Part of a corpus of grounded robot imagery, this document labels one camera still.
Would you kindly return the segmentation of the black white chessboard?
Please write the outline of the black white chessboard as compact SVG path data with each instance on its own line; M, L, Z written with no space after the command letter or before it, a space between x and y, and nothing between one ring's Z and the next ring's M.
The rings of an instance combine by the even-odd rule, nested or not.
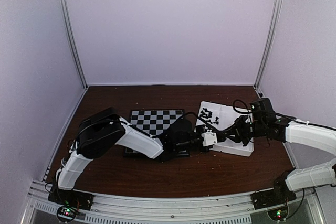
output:
M158 135L163 133L178 118L185 118L182 109L133 110L130 123L125 125L126 134L119 142L134 152L156 159L163 152ZM189 151L181 151L176 157L189 157Z

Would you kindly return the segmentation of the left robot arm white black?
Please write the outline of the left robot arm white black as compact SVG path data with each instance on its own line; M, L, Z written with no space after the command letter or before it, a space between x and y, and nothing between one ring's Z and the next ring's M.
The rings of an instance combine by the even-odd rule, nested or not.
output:
M210 135L205 130L193 132L185 115L177 118L163 133L148 134L117 115L114 108L107 108L81 122L68 155L53 177L51 191L64 205L71 205L76 199L74 185L86 166L115 145L165 162L195 145L208 151L214 144Z

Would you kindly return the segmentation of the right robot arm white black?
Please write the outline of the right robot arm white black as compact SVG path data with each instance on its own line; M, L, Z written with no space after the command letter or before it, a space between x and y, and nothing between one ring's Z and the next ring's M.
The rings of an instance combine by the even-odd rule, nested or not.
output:
M225 115L215 122L223 134L217 140L225 153L250 156L248 148L258 141L275 141L297 163L292 170L278 172L274 185L261 186L273 188L269 192L272 203L281 203L289 192L311 187L317 188L321 196L335 195L335 129L289 116L250 119L246 114Z

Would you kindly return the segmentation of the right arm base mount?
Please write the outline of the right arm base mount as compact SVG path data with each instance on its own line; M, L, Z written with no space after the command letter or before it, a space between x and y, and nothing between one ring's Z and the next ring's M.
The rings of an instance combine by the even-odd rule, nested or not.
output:
M290 170L285 171L276 178L273 189L264 191L258 190L251 194L251 200L255 210L285 204L297 199L296 193L290 191L285 182L290 172Z

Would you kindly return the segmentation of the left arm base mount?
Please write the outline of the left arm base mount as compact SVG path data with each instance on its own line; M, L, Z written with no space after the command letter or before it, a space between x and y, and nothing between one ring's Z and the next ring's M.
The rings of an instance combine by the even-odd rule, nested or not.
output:
M48 196L48 201L59 205L73 208L74 210L91 210L94 195L76 190L59 189L56 181L53 181L52 187Z

